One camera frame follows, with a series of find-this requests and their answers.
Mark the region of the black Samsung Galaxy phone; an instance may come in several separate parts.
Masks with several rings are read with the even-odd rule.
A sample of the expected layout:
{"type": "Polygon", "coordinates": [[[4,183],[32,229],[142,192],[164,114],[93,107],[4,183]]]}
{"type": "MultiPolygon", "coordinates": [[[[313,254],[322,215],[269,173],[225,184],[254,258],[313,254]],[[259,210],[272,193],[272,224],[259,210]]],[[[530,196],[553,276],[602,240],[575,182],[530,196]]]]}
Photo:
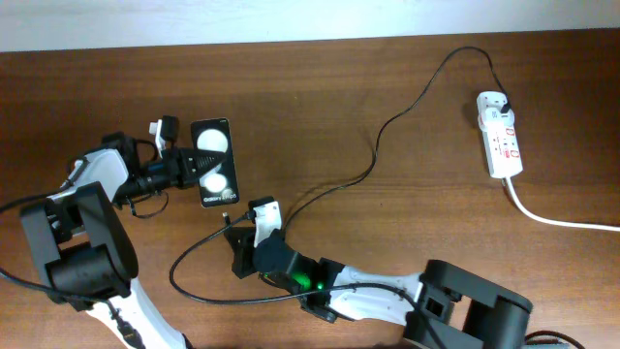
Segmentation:
{"type": "Polygon", "coordinates": [[[233,140],[227,118],[194,121],[191,126],[196,158],[201,172],[201,205],[204,208],[235,204],[240,194],[233,157],[233,140]]]}

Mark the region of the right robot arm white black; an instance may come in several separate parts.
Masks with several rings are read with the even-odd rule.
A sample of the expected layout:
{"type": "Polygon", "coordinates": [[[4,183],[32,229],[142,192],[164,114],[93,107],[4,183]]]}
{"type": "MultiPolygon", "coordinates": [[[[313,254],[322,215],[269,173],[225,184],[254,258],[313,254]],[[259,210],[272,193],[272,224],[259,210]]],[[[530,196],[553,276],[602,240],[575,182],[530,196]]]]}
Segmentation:
{"type": "Polygon", "coordinates": [[[533,310],[514,291],[442,260],[424,271],[379,275],[295,251],[280,232],[251,228],[225,234],[238,278],[262,274],[302,310],[329,323],[380,320],[403,327],[418,348],[520,348],[533,310]]]}

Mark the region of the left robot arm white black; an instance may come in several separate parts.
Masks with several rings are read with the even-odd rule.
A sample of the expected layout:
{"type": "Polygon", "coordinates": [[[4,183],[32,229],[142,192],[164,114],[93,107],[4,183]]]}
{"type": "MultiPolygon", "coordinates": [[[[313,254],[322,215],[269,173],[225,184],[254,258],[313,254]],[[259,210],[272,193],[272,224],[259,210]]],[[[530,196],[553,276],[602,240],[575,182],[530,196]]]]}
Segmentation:
{"type": "Polygon", "coordinates": [[[127,348],[188,348],[146,295],[139,261],[115,210],[138,198],[185,189],[224,163],[226,149],[174,146],[173,136],[154,143],[140,162],[139,140],[122,132],[78,157],[62,186],[20,212],[38,289],[107,327],[127,348]]]}

